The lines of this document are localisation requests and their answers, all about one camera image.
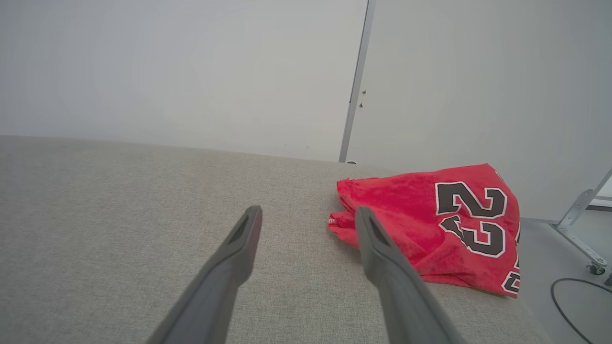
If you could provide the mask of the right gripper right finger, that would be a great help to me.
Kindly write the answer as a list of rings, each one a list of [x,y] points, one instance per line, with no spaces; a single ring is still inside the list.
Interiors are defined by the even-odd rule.
[[[457,328],[374,212],[355,213],[365,276],[377,288],[391,344],[465,344]]]

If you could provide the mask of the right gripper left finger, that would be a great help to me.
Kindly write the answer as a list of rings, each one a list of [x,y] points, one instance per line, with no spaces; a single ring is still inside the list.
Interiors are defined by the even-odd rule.
[[[182,292],[149,338],[150,344],[223,344],[239,287],[249,279],[262,230],[252,205]]]

